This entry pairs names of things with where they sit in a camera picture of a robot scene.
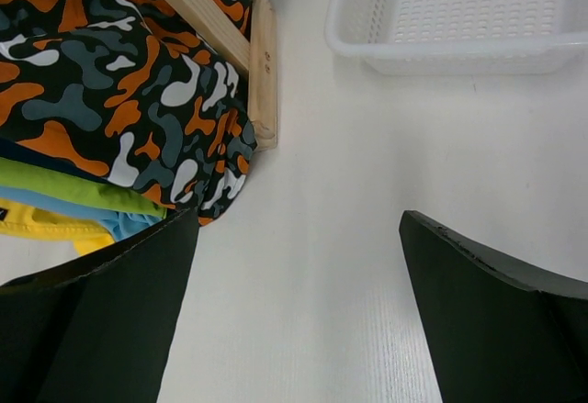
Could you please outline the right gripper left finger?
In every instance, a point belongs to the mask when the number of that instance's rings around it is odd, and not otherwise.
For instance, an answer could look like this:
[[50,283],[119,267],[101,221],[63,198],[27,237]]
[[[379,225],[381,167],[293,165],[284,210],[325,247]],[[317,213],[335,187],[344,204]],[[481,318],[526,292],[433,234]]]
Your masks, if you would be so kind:
[[176,212],[1,287],[4,402],[154,402],[198,242]]

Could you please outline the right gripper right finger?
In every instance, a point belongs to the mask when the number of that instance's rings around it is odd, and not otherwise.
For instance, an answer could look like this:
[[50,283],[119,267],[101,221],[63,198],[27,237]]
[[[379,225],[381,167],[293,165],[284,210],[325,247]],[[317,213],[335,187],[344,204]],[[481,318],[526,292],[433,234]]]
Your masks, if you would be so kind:
[[407,210],[401,246],[445,402],[584,402],[587,284]]

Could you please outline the yellow shorts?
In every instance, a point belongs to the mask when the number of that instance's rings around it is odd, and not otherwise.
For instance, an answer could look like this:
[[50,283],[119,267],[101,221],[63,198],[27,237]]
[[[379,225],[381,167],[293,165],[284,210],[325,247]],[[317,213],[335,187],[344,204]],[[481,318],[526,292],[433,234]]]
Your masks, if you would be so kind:
[[115,243],[111,234],[91,219],[70,218],[4,198],[1,234],[37,241],[70,241],[80,256]]

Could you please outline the orange camouflage shorts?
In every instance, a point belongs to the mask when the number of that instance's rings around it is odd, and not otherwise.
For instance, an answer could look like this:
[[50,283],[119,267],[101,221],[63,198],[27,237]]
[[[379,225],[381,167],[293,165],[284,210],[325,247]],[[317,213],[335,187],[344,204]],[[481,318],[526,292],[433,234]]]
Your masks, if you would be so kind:
[[1,137],[202,224],[254,154],[248,84],[165,0],[1,0]]

